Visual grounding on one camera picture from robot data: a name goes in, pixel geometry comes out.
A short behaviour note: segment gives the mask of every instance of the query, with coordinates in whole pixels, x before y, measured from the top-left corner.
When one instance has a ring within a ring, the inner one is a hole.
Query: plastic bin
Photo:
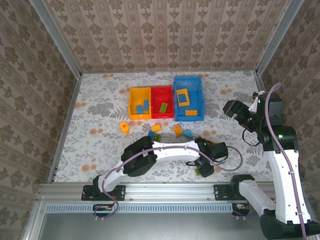
[[[145,100],[149,101],[149,111],[144,111],[143,114],[137,113],[137,105],[144,105]],[[151,119],[151,88],[150,87],[134,87],[130,88],[129,95],[129,118],[131,120],[137,119]]]
[[[160,113],[161,104],[168,104],[165,113]],[[174,92],[172,86],[153,86],[151,87],[151,116],[153,119],[173,118],[174,111]]]
[[[177,90],[187,89],[190,105],[178,106]],[[173,81],[174,118],[177,122],[203,121],[205,97],[200,76],[177,76]],[[197,110],[197,116],[186,116],[186,110]]]

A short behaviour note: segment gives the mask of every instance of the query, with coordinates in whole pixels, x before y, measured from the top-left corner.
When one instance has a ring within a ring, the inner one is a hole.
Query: floral tablecloth
[[[175,122],[174,119],[129,120],[129,89],[133,87],[172,85],[175,76],[201,76],[205,99],[204,121]],[[237,99],[251,105],[257,85],[251,71],[210,72],[141,72],[91,73],[82,75],[82,83],[68,128],[55,182],[90,182],[94,177],[111,170],[119,161],[126,146],[147,136],[151,126],[160,124],[162,143],[180,143],[188,140],[176,137],[173,127],[179,124],[190,129],[193,136],[213,142],[225,142],[243,155],[243,165],[236,172],[215,169],[207,178],[199,177],[195,167],[183,160],[156,163],[140,177],[129,177],[128,182],[229,182],[234,174],[251,174],[257,181],[272,181],[269,162],[262,146],[252,147],[241,138],[243,128],[224,115],[222,109],[228,100]],[[128,135],[122,134],[119,123],[130,126]],[[246,140],[255,143],[256,135],[246,134]],[[240,158],[229,150],[223,165],[235,168]]]

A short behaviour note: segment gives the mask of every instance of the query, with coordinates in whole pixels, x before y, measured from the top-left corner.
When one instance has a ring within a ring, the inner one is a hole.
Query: yellow bin
[[[138,114],[137,105],[141,105],[144,108],[145,100],[149,101],[149,109],[148,111],[143,111],[143,114]],[[128,111],[131,120],[151,119],[151,87],[130,88]]]

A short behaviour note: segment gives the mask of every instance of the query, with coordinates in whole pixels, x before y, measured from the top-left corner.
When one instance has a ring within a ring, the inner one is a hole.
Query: blue bin
[[[178,106],[177,90],[187,89],[190,105]],[[203,121],[205,118],[205,97],[200,76],[177,76],[173,81],[174,119],[177,122]],[[186,116],[186,110],[197,110],[197,116]]]

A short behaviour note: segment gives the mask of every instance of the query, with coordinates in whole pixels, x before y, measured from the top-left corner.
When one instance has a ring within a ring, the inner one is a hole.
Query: wall
[[[267,89],[282,83],[286,124],[299,139],[305,196],[320,217],[320,1],[304,1],[262,78]]]
[[[47,181],[75,79],[27,0],[0,1],[0,239],[19,239]]]
[[[288,0],[45,0],[83,72],[253,69]]]

